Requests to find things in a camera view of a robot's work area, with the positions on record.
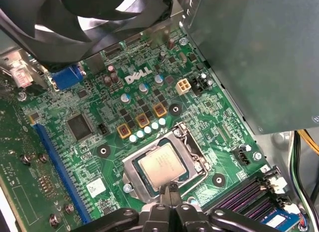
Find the cpu socket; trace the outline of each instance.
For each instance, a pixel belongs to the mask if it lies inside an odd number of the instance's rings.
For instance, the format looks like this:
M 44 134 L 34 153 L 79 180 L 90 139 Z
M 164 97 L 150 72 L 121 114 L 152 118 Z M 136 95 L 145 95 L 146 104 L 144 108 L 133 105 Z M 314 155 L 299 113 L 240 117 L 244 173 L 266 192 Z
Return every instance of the cpu socket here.
M 123 160 L 124 184 L 130 183 L 130 195 L 144 203 L 158 200 L 160 186 L 171 181 L 179 188 L 201 176 L 193 186 L 203 181 L 210 170 L 198 144 L 184 123 L 139 149 Z

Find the cooling fan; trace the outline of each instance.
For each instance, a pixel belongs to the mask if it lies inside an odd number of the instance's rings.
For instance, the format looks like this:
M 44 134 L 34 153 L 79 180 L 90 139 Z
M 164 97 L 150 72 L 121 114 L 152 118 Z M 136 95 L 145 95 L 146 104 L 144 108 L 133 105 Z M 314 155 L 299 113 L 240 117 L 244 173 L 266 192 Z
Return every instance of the cooling fan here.
M 0 26 L 58 71 L 170 16 L 172 0 L 0 0 Z

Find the yellow wire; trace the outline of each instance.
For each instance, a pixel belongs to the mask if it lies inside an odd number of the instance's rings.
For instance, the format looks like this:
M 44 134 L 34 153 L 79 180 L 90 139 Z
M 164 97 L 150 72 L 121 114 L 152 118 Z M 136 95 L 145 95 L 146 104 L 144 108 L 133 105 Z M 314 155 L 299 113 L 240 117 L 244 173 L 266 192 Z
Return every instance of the yellow wire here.
M 298 130 L 298 134 L 303 138 L 303 140 L 308 144 L 308 146 L 313 149 L 313 151 L 319 156 L 319 146 L 316 142 L 307 134 L 305 130 Z

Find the white label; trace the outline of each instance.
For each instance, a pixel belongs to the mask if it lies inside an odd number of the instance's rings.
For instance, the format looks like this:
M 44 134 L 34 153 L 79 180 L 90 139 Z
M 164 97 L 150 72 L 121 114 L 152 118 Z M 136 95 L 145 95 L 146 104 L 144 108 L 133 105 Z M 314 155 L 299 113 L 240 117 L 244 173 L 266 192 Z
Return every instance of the white label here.
M 144 67 L 144 71 L 145 72 L 143 72 L 142 70 L 139 70 L 139 72 L 134 72 L 132 76 L 125 77 L 125 81 L 130 85 L 135 80 L 139 80 L 141 77 L 145 77 L 152 73 L 152 70 L 149 70 L 147 67 Z
M 87 184 L 86 188 L 88 188 L 88 191 L 90 192 L 92 198 L 95 198 L 97 195 L 106 190 L 101 178 L 98 178 L 95 181 Z
M 20 87 L 26 88 L 31 84 L 31 82 L 28 80 L 27 75 L 25 74 L 25 71 L 23 69 L 20 69 L 18 71 L 12 71 L 11 72 L 13 77 L 18 81 Z
M 276 228 L 278 225 L 280 225 L 285 220 L 286 220 L 285 217 L 280 216 L 280 215 L 276 215 L 266 225 L 268 225 L 268 226 L 270 226 L 272 228 Z
M 260 171 L 266 173 L 267 171 L 270 171 L 270 168 L 268 165 L 264 165 L 262 168 L 260 168 Z

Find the dell logo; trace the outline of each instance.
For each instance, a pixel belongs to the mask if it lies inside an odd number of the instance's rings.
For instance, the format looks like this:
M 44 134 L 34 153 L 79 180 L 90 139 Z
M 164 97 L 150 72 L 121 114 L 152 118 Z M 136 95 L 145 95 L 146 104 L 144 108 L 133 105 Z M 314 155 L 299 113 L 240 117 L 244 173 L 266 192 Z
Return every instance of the dell logo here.
M 133 75 L 125 77 L 126 82 L 130 85 L 135 80 L 139 80 L 141 77 L 145 77 L 152 73 L 152 70 L 149 70 L 147 67 L 144 67 L 144 71 L 139 70 L 138 72 L 134 72 Z

